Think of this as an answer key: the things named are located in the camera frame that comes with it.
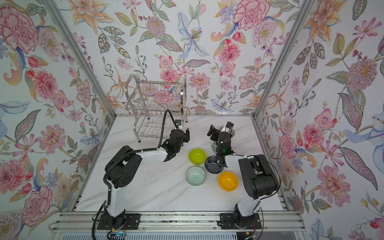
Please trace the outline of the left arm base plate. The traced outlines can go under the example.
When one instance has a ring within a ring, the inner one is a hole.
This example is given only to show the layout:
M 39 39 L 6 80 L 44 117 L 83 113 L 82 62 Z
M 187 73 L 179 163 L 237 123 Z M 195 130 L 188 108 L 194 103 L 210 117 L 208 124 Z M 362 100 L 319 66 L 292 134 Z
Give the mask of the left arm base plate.
M 138 230 L 141 214 L 125 214 L 113 218 L 108 213 L 102 214 L 97 230 Z

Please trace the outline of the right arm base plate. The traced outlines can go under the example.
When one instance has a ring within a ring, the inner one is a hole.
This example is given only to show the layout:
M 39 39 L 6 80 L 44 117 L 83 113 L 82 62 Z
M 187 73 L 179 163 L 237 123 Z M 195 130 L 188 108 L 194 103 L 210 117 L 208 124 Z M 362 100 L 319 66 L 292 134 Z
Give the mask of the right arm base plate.
M 243 217 L 234 213 L 221 213 L 219 216 L 217 225 L 222 230 L 260 230 L 262 228 L 258 214 Z

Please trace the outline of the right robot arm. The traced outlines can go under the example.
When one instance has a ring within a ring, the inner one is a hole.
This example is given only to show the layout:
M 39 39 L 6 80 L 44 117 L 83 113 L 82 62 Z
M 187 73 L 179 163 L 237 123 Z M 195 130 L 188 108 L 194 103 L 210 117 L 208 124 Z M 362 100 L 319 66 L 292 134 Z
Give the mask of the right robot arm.
M 262 200 L 278 192 L 281 181 L 264 155 L 246 156 L 232 150 L 233 126 L 231 122 L 227 122 L 221 129 L 210 126 L 207 136 L 216 143 L 216 155 L 206 159 L 205 168 L 212 174 L 220 174 L 224 168 L 240 170 L 246 194 L 235 205 L 233 212 L 239 225 L 250 221 L 257 214 Z

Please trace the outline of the dark blue patterned bowl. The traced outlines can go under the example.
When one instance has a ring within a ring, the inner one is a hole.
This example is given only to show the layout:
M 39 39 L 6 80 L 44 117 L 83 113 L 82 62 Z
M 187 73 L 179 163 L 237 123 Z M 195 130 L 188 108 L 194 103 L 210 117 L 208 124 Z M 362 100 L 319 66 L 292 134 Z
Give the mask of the dark blue patterned bowl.
M 216 156 L 210 156 L 205 160 L 205 168 L 212 174 L 219 174 L 223 171 L 224 165 Z

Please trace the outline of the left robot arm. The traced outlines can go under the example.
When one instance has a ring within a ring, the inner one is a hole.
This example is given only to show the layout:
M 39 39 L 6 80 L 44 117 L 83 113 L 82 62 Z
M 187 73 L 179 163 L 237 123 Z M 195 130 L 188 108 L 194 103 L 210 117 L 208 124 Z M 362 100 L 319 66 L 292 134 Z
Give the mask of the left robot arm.
M 133 150 L 129 146 L 123 146 L 105 167 L 103 182 L 108 187 L 106 211 L 109 216 L 116 218 L 125 213 L 123 200 L 126 187 L 141 165 L 170 161 L 189 140 L 189 129 L 174 129 L 169 139 L 157 148 Z

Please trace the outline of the lime green bowl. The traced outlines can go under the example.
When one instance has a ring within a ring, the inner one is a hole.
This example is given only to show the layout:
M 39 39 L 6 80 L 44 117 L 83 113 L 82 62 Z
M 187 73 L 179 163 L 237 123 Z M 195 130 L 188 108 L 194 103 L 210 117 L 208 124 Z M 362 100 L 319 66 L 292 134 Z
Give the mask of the lime green bowl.
M 194 165 L 201 165 L 205 162 L 207 154 L 204 150 L 196 148 L 189 152 L 189 160 Z

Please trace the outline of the steel wire dish rack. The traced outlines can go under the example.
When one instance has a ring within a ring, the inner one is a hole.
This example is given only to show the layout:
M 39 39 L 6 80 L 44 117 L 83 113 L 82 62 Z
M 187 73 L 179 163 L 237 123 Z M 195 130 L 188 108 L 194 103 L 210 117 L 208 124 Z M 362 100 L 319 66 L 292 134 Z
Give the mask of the steel wire dish rack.
M 125 83 L 125 108 L 135 119 L 134 135 L 140 143 L 143 138 L 165 138 L 175 127 L 170 116 L 163 117 L 166 110 L 171 111 L 174 120 L 188 122 L 186 79 L 175 82 L 140 80 L 130 75 Z

